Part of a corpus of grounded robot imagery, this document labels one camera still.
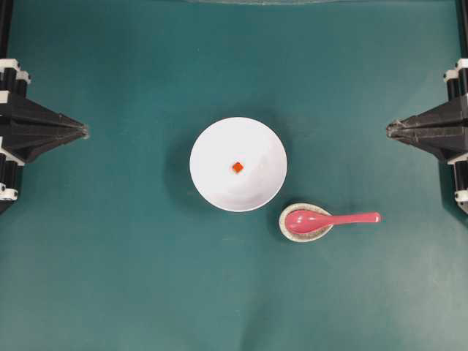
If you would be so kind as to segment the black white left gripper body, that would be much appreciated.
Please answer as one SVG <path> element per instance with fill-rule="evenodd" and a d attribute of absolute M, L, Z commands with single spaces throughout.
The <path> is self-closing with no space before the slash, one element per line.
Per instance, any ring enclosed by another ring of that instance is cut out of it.
<path fill-rule="evenodd" d="M 14 93 L 26 96 L 30 83 L 30 74 L 20 69 L 18 60 L 1 59 L 1 214 L 18 200 L 25 166 L 19 156 L 7 150 L 7 127 L 12 121 L 12 117 L 7 115 L 7 107 L 9 102 L 13 102 Z"/>

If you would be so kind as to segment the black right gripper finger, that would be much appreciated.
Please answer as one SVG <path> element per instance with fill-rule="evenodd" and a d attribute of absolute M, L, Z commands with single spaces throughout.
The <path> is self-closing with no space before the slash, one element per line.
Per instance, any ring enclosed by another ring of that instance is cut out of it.
<path fill-rule="evenodd" d="M 441 162 L 467 153 L 466 129 L 389 129 L 387 136 L 433 154 Z"/>
<path fill-rule="evenodd" d="M 397 119 L 386 127 L 387 136 L 406 129 L 461 127 L 467 123 L 467 98 L 455 98 L 426 112 Z"/>

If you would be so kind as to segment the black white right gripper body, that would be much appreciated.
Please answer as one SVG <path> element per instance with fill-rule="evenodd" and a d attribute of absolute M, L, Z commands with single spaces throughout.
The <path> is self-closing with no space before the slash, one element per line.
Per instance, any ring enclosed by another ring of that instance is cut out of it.
<path fill-rule="evenodd" d="M 467 94 L 467 59 L 460 58 L 455 69 L 448 70 L 444 75 L 448 99 L 451 101 Z M 467 152 L 457 153 L 448 161 L 453 166 L 455 183 L 454 197 L 458 207 L 467 213 Z"/>

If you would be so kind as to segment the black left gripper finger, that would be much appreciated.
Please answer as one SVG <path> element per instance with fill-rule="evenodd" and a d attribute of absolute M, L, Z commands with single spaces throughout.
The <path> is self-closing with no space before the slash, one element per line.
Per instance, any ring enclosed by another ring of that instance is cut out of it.
<path fill-rule="evenodd" d="M 31 163 L 40 155 L 59 146 L 87 138 L 82 131 L 65 135 L 7 135 L 3 136 L 1 148 L 24 163 Z"/>
<path fill-rule="evenodd" d="M 88 133 L 88 127 L 19 95 L 1 95 L 1 115 L 17 122 L 68 127 Z"/>

